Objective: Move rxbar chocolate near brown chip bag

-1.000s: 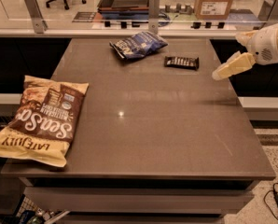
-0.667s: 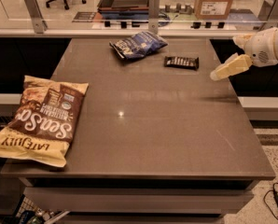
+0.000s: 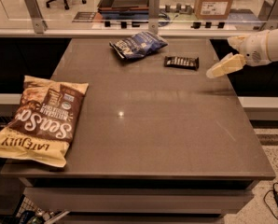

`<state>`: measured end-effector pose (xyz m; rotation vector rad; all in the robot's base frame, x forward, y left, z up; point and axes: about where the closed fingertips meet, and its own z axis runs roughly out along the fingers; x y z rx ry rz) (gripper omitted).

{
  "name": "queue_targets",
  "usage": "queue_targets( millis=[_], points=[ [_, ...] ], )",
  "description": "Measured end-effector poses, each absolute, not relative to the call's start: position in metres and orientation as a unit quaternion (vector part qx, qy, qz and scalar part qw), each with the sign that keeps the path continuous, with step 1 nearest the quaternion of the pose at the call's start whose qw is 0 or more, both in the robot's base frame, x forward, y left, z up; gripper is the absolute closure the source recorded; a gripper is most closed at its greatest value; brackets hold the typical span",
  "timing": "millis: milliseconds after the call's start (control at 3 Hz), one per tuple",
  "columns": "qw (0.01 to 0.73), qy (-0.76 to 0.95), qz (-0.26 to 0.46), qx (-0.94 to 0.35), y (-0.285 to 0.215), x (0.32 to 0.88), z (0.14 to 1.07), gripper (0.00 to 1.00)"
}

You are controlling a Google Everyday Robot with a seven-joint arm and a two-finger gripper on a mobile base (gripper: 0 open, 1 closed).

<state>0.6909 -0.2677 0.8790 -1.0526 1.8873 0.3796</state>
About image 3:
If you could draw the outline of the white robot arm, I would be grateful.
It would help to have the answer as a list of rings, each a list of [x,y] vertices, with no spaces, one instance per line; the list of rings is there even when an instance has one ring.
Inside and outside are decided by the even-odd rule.
[[[231,52],[214,64],[206,72],[209,78],[234,73],[245,65],[261,66],[278,62],[278,29],[232,36],[228,38],[228,43],[238,54]]]

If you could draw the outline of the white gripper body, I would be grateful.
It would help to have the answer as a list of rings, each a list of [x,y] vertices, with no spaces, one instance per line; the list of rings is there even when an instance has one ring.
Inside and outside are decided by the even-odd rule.
[[[249,66],[267,65],[271,62],[267,52],[269,30],[261,31],[256,34],[248,35],[239,47]]]

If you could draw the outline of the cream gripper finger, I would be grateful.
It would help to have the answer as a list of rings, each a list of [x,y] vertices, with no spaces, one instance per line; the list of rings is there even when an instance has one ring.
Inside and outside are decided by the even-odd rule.
[[[236,49],[237,51],[239,51],[240,46],[244,42],[245,39],[246,39],[246,35],[231,36],[228,38],[228,43],[233,49]]]
[[[227,54],[221,61],[208,69],[206,75],[209,78],[222,77],[224,75],[241,70],[245,65],[246,61],[243,55],[233,54],[231,52]]]

